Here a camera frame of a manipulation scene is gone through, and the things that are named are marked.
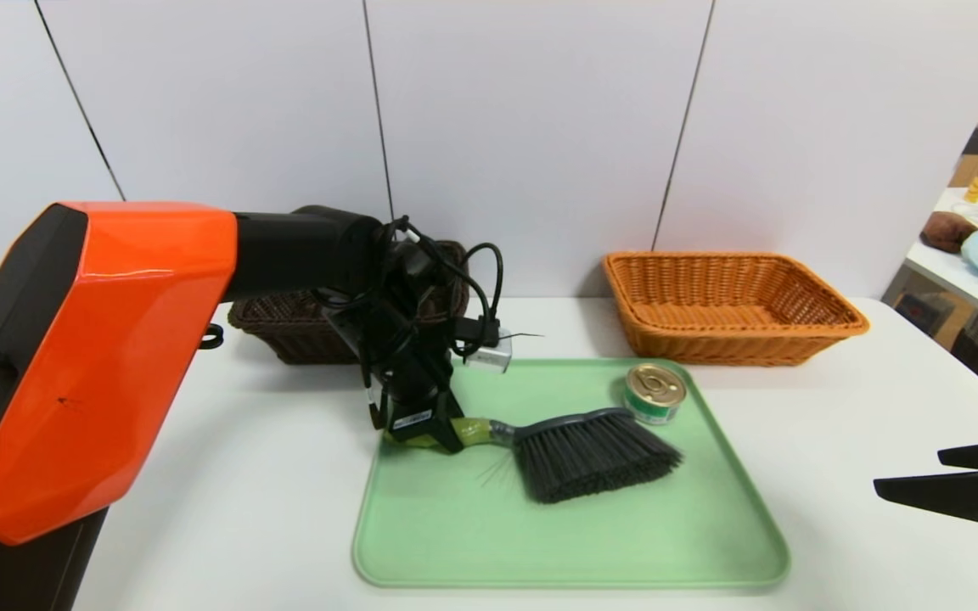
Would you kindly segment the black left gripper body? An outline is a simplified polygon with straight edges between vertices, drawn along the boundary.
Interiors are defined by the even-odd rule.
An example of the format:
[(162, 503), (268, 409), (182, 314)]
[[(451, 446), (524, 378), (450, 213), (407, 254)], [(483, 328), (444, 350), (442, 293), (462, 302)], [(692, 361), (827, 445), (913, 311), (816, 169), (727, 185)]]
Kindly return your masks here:
[(409, 442), (430, 436), (432, 407), (440, 390), (451, 390), (452, 359), (447, 352), (416, 352), (400, 356), (387, 370), (385, 394), (391, 400), (388, 433)]

